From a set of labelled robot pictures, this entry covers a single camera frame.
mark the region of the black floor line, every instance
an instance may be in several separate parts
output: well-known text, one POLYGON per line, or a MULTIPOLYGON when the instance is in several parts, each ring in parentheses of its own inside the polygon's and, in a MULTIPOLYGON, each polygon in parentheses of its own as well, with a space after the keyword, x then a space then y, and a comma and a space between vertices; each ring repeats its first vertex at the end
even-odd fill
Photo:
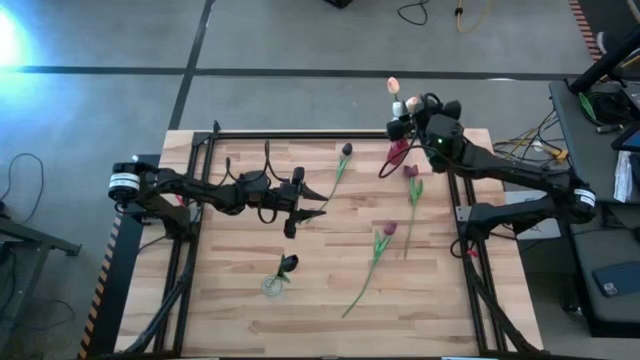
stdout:
POLYGON ((0 68, 0 73, 95 74, 95 75, 182 75, 184 68, 119 66, 18 66, 0 68))
POLYGON ((180 90, 178 90, 178 97, 176 103, 173 106, 173 112, 171 113, 171 120, 169 121, 169 130, 178 130, 180 128, 180 121, 182 121, 182 113, 187 103, 187 97, 189 96, 189 89, 191 88, 191 82, 193 81, 193 75, 198 65, 198 58, 200 57, 200 50, 202 50, 202 43, 204 42, 204 35, 207 32, 207 25, 209 23, 209 17, 213 10, 213 3, 215 0, 207 0, 202 10, 202 16, 200 17, 200 25, 198 25, 198 31, 196 32, 196 38, 193 40, 193 46, 191 47, 191 54, 189 54, 189 61, 187 62, 186 73, 182 77, 182 83, 180 84, 180 90))
POLYGON ((336 77, 336 78, 387 78, 395 76, 407 79, 444 80, 492 80, 555 81, 576 78, 580 74, 560 73, 494 73, 457 71, 403 71, 403 70, 335 70, 335 69, 195 69, 197 76, 255 76, 255 77, 336 77))

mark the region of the gray floor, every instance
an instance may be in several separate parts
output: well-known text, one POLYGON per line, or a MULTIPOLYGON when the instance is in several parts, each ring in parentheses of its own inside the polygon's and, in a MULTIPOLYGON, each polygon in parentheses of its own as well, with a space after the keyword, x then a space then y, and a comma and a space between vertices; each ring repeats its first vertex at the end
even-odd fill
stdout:
MULTIPOLYGON (((321 0, 217 0, 198 66, 553 74, 579 73, 591 63, 566 1, 494 0, 491 16, 466 35, 455 31, 454 0, 433 0, 425 27, 397 16, 397 6, 409 2, 355 0, 338 11, 321 0)), ((184 68, 204 4, 0 0, 0 21, 10 19, 20 40, 14 56, 0 59, 10 65, 184 68)), ((466 21, 481 8, 482 2, 465 4, 466 21)), ((114 216, 106 196, 111 165, 161 150, 181 79, 0 74, 0 189, 15 154, 37 154, 45 163, 45 190, 28 225, 83 244, 77 258, 54 253, 36 290, 41 299, 68 301, 78 314, 75 323, 25 332, 30 341, 17 345, 19 358, 77 353, 114 216)), ((489 128, 494 140, 537 125, 551 110, 546 81, 404 79, 401 86, 405 96, 435 92, 445 101, 460 100, 465 126, 489 128)), ((213 120, 227 129, 382 128, 389 105, 384 78, 197 76, 180 128, 210 129, 213 120)), ((561 133, 554 128, 547 135, 561 133)), ((14 170, 7 202, 20 218, 33 203, 37 167, 22 159, 14 170)), ((562 258, 549 258, 561 255, 536 255, 540 249, 527 255, 527 268, 560 278, 562 258)), ((584 324, 560 312, 536 276, 542 275, 532 275, 530 287, 547 349, 615 359, 640 349, 637 340, 591 339, 584 324), (566 326, 553 325, 560 320, 566 326)), ((30 318, 47 323, 43 314, 62 311, 36 302, 30 318)))

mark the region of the black box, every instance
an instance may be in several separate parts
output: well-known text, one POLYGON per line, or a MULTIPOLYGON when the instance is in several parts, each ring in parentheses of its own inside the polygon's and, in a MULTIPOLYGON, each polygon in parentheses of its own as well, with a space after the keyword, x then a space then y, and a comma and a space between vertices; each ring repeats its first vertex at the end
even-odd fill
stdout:
POLYGON ((338 7, 339 9, 342 9, 342 8, 345 8, 347 5, 349 5, 353 0, 325 0, 325 1, 328 1, 329 3, 338 7))

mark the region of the wooden tabletop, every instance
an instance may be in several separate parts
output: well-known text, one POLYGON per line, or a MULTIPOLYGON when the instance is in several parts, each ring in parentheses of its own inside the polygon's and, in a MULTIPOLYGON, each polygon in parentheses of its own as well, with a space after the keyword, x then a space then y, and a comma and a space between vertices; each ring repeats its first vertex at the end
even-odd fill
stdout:
MULTIPOLYGON (((167 134, 161 167, 186 172, 192 134, 167 134)), ((491 148, 487 130, 467 129, 465 135, 477 145, 491 148)), ((271 162, 281 177, 290 177, 296 166, 305 167, 309 187, 328 194, 345 142, 274 140, 271 162)), ((401 171, 386 179, 377 177, 388 141, 351 143, 352 159, 325 208, 327 214, 299 225, 295 240, 282 233, 287 214, 265 225, 253 209, 226 216, 210 206, 205 208, 183 356, 477 354, 462 262, 449 253, 457 236, 446 175, 434 174, 420 150, 412 151, 405 160, 405 164, 418 165, 425 185, 405 260, 403 247, 411 213, 408 181, 401 171), (368 290, 342 319, 367 277, 373 233, 388 221, 397 222, 398 230, 368 290), (281 296, 267 297, 260 290, 262 280, 276 272, 283 253, 297 254, 299 266, 290 273, 292 283, 285 285, 281 296)), ((236 175, 262 169, 264 141, 217 141, 210 182, 221 180, 226 157, 231 158, 236 175)), ((479 202, 504 202, 500 182, 485 179, 474 185, 479 202)), ((300 207, 319 205, 303 200, 300 207)), ((161 226, 148 227, 142 244, 163 233, 161 226)), ((541 347, 517 244, 492 237, 487 247, 501 306, 525 337, 541 347)), ((158 309, 170 249, 171 242, 163 240, 138 256, 117 349, 131 344, 158 309)), ((488 312, 483 310, 491 338, 488 312)), ((173 338, 173 325, 170 321, 169 339, 173 338)))

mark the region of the orange and black striped tape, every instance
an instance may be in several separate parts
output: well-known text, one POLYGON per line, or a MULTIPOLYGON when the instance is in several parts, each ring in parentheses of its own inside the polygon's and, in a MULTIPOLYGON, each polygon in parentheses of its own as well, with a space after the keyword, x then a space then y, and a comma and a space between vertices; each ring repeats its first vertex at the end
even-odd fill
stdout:
POLYGON ((122 221, 122 215, 118 214, 113 220, 113 226, 111 228, 111 234, 109 234, 109 242, 107 243, 107 249, 102 260, 102 268, 100 269, 100 275, 98 276, 98 284, 96 285, 95 294, 91 301, 91 308, 89 309, 89 316, 84 327, 84 333, 82 334, 82 341, 80 342, 81 348, 78 352, 78 359, 86 359, 87 351, 89 350, 89 344, 91 343, 91 335, 93 334, 94 324, 98 319, 100 313, 100 304, 104 298, 104 286, 107 283, 107 277, 109 276, 109 269, 111 268, 111 260, 113 259, 113 251, 116 248, 116 239, 118 238, 118 232, 120 229, 120 223, 122 221))
POLYGON ((578 28, 582 33, 582 37, 587 43, 587 49, 589 50, 589 54, 591 54, 591 58, 593 59, 593 61, 600 60, 600 58, 602 57, 602 53, 600 52, 600 49, 598 49, 596 38, 595 36, 593 36, 591 26, 589 26, 589 23, 587 23, 587 19, 584 17, 584 13, 582 12, 580 3, 578 2, 578 0, 569 0, 569 6, 571 7, 573 16, 575 16, 576 18, 576 22, 578 23, 578 28))

